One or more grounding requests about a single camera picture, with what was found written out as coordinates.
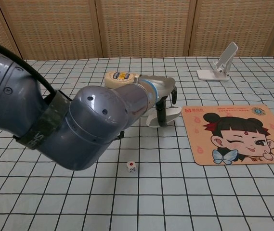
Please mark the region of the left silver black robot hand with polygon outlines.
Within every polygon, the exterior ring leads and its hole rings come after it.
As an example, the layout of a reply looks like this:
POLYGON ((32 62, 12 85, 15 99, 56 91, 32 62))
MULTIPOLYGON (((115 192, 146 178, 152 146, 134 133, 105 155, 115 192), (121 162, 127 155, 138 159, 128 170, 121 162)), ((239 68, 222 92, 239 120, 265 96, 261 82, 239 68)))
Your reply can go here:
POLYGON ((177 87, 171 77, 141 75, 140 81, 153 86, 155 93, 155 112, 148 113, 146 125, 152 128, 167 127, 168 123, 179 117, 182 108, 174 106, 177 101, 177 87))

